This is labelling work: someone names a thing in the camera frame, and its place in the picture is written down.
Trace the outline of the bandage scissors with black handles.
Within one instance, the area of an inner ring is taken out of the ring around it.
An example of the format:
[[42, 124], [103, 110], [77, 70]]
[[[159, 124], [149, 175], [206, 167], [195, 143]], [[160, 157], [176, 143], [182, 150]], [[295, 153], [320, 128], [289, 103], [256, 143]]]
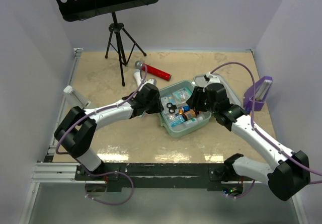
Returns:
[[177, 106], [176, 106], [175, 104], [173, 104], [173, 103], [171, 103], [171, 102], [168, 102], [168, 103], [166, 104], [166, 107], [167, 107], [168, 112], [169, 112], [170, 114], [173, 114], [173, 113], [175, 113], [175, 112], [176, 112]]

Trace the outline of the white plastic medicine bottle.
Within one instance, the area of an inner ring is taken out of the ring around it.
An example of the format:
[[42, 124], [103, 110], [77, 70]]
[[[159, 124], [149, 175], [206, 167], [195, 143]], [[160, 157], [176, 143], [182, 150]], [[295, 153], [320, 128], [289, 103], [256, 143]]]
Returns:
[[204, 117], [203, 116], [197, 116], [195, 118], [191, 118], [189, 120], [187, 120], [185, 122], [185, 126], [186, 127], [193, 127], [193, 126], [196, 126], [198, 125], [200, 122], [202, 122], [204, 120]]

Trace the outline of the brown bottle with orange cap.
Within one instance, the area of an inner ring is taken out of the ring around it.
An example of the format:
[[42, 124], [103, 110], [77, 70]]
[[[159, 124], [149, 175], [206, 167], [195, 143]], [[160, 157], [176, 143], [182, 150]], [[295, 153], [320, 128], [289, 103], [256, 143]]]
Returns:
[[199, 114], [199, 112], [193, 109], [184, 112], [184, 110], [180, 109], [179, 114], [183, 117], [185, 121], [188, 121], [192, 118], [195, 118]]

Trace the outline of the teal adhesive tape packet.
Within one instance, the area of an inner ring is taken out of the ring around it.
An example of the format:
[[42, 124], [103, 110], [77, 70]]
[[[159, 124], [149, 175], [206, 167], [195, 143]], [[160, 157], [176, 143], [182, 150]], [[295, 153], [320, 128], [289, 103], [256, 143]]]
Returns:
[[191, 91], [184, 87], [173, 92], [174, 98], [178, 104], [186, 102], [192, 95]]

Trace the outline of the mint green medicine kit case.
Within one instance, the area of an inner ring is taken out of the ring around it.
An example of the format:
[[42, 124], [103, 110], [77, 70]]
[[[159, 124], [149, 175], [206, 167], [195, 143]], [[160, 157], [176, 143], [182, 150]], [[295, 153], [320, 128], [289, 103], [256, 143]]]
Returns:
[[210, 83], [223, 84], [230, 102], [241, 105], [239, 98], [224, 78], [214, 73], [198, 75], [193, 78], [193, 81], [184, 80], [165, 87], [159, 91], [164, 109], [158, 116], [161, 126], [171, 137], [182, 137], [208, 123], [211, 113], [192, 111], [186, 101], [191, 97], [195, 87], [205, 87]]

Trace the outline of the blue cotton swab pouch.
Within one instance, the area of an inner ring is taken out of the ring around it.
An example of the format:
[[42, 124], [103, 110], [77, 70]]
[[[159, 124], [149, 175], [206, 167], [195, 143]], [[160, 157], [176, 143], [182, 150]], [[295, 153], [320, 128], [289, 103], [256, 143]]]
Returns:
[[171, 128], [174, 128], [185, 122], [184, 117], [181, 114], [169, 114], [166, 117], [166, 121]]

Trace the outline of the alcohol pad packet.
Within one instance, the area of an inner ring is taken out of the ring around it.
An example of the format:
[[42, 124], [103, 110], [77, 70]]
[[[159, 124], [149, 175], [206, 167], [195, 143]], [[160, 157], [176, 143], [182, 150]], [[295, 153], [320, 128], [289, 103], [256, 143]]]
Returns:
[[162, 105], [163, 105], [163, 107], [164, 107], [164, 111], [166, 111], [166, 112], [168, 112], [168, 109], [167, 109], [167, 107], [166, 107], [166, 104], [167, 104], [168, 102], [171, 102], [171, 103], [173, 103], [173, 104], [175, 104], [175, 105], [176, 105], [176, 101], [175, 101], [175, 99], [174, 99], [174, 97], [173, 97], [173, 95], [172, 95], [172, 94], [169, 94], [169, 95], [167, 95], [167, 96], [165, 96], [165, 97], [162, 97], [162, 98], [161, 98], [161, 102], [162, 102]]

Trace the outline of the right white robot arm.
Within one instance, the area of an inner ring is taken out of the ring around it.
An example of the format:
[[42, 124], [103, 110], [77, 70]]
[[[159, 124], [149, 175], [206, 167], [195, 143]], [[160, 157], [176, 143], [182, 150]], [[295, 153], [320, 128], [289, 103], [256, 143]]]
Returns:
[[303, 151], [294, 152], [283, 146], [252, 122], [242, 107], [230, 102], [223, 84], [195, 87], [187, 104], [190, 109], [210, 112], [220, 125], [246, 141], [266, 161], [259, 163], [235, 154], [225, 161], [226, 178], [236, 180], [245, 176], [267, 184], [272, 193], [283, 201], [310, 183], [308, 156]]

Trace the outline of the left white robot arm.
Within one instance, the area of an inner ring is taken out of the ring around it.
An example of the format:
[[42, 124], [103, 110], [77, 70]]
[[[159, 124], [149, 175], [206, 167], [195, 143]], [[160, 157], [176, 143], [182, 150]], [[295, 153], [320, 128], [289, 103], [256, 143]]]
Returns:
[[139, 90], [111, 105], [85, 110], [72, 107], [57, 127], [54, 138], [58, 141], [58, 147], [62, 146], [68, 155], [83, 165], [89, 177], [99, 180], [106, 167], [91, 149], [95, 132], [117, 121], [162, 110], [159, 89], [151, 83], [145, 83]]

